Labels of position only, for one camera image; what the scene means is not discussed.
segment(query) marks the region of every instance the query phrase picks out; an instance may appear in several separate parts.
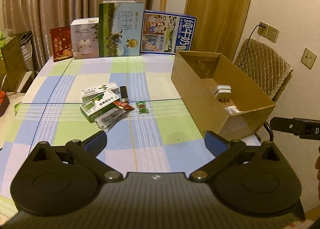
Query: quilted chair cover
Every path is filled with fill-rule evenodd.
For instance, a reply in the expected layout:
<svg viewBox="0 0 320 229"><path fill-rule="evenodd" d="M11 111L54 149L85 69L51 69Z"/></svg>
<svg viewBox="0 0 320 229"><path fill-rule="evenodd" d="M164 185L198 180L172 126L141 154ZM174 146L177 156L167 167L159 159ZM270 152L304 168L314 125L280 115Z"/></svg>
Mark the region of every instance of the quilted chair cover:
<svg viewBox="0 0 320 229"><path fill-rule="evenodd" d="M248 39L243 42L234 64L239 67L244 59L240 69L276 101L293 69L275 50L254 39L250 39L245 55L247 42Z"/></svg>

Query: table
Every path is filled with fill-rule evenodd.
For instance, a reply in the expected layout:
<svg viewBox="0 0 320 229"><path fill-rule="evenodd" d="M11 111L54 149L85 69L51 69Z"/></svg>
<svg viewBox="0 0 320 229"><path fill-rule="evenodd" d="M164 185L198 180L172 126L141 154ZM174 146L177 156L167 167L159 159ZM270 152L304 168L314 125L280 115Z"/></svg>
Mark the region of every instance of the table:
<svg viewBox="0 0 320 229"><path fill-rule="evenodd" d="M108 82L127 86L132 105L146 101L149 114L132 111L108 133L98 159L120 171L178 172L187 176L214 159L171 82L174 56L142 55L96 59L50 59L23 98L0 152L0 213L16 210L10 184L39 141L64 145L99 130L79 109L80 90ZM260 145L254 136L244 139Z"/></svg>

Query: white bucket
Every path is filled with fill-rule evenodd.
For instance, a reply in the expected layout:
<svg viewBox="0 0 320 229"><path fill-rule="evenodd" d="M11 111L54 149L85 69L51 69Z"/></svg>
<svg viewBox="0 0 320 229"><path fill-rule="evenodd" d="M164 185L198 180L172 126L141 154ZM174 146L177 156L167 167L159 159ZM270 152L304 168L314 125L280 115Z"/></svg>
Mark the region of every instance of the white bucket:
<svg viewBox="0 0 320 229"><path fill-rule="evenodd" d="M21 47L23 60L26 65L27 70L32 72L31 77L35 77L35 70L33 68L33 61L32 61L32 45L31 40Z"/></svg>

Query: plug in outlet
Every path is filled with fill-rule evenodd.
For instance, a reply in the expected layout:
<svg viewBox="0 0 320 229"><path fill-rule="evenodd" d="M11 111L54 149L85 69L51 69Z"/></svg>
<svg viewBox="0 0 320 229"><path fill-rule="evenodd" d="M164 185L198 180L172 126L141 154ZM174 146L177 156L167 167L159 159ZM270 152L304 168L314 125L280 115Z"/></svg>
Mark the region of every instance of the plug in outlet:
<svg viewBox="0 0 320 229"><path fill-rule="evenodd" d="M311 68L313 67L313 64L315 63L316 58L317 56L313 52L311 52L308 48L306 48L301 57L301 62L311 70Z"/></svg>
<svg viewBox="0 0 320 229"><path fill-rule="evenodd" d="M267 39L270 40L271 42L275 43L278 39L278 35L279 35L279 30L272 27L272 26L269 26L269 29L268 29L268 33L267 33Z"/></svg>
<svg viewBox="0 0 320 229"><path fill-rule="evenodd" d="M260 24L263 24L266 26L266 28L263 28L261 26L258 27L258 35L260 36L263 36L263 37L266 37L267 36L267 33L268 33L268 28L269 26L263 22L260 22Z"/></svg>

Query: hand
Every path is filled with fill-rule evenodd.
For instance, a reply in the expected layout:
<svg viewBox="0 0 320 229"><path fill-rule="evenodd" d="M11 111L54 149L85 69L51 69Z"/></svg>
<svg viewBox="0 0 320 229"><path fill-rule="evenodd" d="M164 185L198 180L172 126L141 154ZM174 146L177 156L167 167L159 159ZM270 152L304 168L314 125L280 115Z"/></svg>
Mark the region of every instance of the hand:
<svg viewBox="0 0 320 229"><path fill-rule="evenodd" d="M318 197L319 197L319 200L320 200L320 156L318 157L315 166L316 166L316 169L318 169L318 173L317 173L317 179L319 180L319 184L318 184Z"/></svg>

